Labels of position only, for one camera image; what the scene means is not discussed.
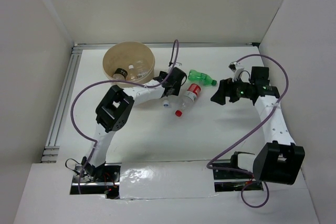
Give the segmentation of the green plastic bottle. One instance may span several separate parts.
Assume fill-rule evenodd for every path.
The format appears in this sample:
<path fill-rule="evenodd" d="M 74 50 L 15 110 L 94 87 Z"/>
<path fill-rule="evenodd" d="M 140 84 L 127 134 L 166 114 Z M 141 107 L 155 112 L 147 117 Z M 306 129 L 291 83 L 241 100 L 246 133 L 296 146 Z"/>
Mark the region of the green plastic bottle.
<path fill-rule="evenodd" d="M 189 71 L 187 79 L 191 82 L 195 82 L 203 86 L 214 87 L 217 85 L 217 81 L 212 79 L 209 75 L 202 72 L 198 72 L 194 69 L 191 69 Z"/>

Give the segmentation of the slim clear bottle blue cap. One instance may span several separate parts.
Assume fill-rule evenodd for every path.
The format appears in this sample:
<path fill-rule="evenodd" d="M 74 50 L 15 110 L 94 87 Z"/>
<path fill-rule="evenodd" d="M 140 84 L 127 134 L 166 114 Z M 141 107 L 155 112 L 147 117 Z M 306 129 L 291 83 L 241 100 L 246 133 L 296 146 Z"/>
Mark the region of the slim clear bottle blue cap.
<path fill-rule="evenodd" d="M 164 108 L 170 108 L 171 107 L 171 103 L 168 99 L 163 100 L 163 107 Z"/>

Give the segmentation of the red label bottle red cap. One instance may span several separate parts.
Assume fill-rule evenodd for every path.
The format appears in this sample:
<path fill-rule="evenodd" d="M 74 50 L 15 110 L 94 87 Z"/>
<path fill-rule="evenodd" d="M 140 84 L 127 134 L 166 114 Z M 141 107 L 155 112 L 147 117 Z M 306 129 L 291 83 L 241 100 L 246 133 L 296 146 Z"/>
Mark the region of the red label bottle red cap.
<path fill-rule="evenodd" d="M 201 92 L 201 87 L 198 84 L 192 83 L 182 95 L 179 105 L 175 111 L 175 115 L 181 117 L 184 111 L 189 109 Z"/>

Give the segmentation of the blue label water bottle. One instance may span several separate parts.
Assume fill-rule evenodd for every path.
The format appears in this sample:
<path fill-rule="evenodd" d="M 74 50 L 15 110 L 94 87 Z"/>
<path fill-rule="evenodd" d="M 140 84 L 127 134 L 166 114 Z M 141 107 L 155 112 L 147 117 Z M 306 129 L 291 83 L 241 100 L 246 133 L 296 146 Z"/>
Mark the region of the blue label water bottle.
<path fill-rule="evenodd" d="M 143 59 L 139 59 L 134 63 L 134 68 L 136 70 L 137 73 L 137 77 L 140 79 L 143 76 L 145 76 L 148 71 L 149 71 L 149 67 L 148 64 L 145 60 Z"/>

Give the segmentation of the black label clear bottle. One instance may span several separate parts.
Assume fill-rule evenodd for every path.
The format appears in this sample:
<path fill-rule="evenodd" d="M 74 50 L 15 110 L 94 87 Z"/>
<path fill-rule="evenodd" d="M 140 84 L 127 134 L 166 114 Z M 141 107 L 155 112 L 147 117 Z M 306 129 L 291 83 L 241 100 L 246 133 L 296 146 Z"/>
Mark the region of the black label clear bottle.
<path fill-rule="evenodd" d="M 128 72 L 123 69 L 123 68 L 117 68 L 116 71 L 114 72 L 112 78 L 115 80 L 121 80 L 124 81 L 127 79 Z"/>

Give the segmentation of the clear crushed bottle white cap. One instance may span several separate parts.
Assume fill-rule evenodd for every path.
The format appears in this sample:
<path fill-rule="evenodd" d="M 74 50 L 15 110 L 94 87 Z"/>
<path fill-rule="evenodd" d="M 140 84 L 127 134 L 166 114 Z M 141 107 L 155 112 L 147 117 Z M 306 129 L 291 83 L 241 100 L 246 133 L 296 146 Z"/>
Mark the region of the clear crushed bottle white cap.
<path fill-rule="evenodd" d="M 138 79 L 138 73 L 135 70 L 133 65 L 128 66 L 127 72 L 128 72 L 128 75 L 127 75 L 127 80 L 128 81 L 134 81 L 134 80 Z"/>

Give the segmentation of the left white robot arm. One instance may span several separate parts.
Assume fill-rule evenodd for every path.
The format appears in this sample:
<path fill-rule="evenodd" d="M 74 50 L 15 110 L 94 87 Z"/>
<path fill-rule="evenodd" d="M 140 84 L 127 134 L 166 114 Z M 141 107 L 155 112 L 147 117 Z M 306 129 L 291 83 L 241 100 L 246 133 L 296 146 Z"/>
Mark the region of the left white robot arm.
<path fill-rule="evenodd" d="M 142 86 L 121 88 L 113 85 L 96 108 L 96 131 L 91 151 L 83 157 L 85 176 L 96 182 L 104 175 L 107 150 L 115 133 L 122 129 L 134 106 L 170 95 L 179 95 L 187 74 L 174 67 L 169 73 L 161 71 L 158 77 Z"/>

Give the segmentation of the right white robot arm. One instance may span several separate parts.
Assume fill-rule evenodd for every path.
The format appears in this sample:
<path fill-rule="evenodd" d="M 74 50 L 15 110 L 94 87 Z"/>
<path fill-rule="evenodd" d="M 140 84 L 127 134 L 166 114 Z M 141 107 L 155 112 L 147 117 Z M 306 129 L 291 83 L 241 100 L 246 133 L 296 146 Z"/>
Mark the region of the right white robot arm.
<path fill-rule="evenodd" d="M 292 185 L 296 181 L 305 151 L 296 145 L 288 132 L 280 106 L 280 94 L 270 85 L 269 68 L 252 67 L 248 82 L 241 79 L 244 67 L 232 63 L 232 78 L 221 80 L 218 91 L 211 101 L 224 105 L 240 99 L 249 99 L 257 110 L 263 125 L 260 127 L 265 146 L 258 154 L 235 152 L 229 165 L 229 172 L 235 178 L 246 172 L 252 173 L 258 181 Z"/>

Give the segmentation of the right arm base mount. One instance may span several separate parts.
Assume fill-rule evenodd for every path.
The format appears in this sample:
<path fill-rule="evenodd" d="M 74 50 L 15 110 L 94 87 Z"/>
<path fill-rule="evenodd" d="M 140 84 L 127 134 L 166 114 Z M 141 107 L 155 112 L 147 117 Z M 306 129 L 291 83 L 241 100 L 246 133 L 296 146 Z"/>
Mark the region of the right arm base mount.
<path fill-rule="evenodd" d="M 238 159 L 242 158 L 244 154 L 253 155 L 247 152 L 234 152 L 230 159 L 215 161 L 211 164 L 211 167 L 216 167 L 213 170 L 215 192 L 241 191 L 244 186 L 254 181 L 252 175 L 232 170 L 242 170 L 238 166 Z"/>

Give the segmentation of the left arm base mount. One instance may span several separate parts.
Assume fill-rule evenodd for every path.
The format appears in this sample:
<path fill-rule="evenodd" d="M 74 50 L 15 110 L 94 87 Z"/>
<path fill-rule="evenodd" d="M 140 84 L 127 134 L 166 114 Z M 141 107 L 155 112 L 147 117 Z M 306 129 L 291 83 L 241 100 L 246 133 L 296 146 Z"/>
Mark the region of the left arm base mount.
<path fill-rule="evenodd" d="M 97 178 L 86 171 L 81 173 L 81 164 L 73 158 L 65 161 L 65 167 L 72 171 L 71 195 L 105 195 L 106 199 L 120 199 L 120 164 L 105 164 Z"/>

